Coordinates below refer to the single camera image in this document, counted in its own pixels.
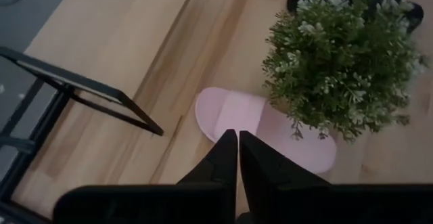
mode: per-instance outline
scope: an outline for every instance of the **potted plant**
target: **potted plant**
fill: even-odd
[[[426,66],[411,41],[404,13],[409,2],[300,0],[295,15],[277,14],[263,62],[272,104],[287,104],[295,137],[303,122],[328,136],[333,126],[353,142],[409,115],[407,83]]]

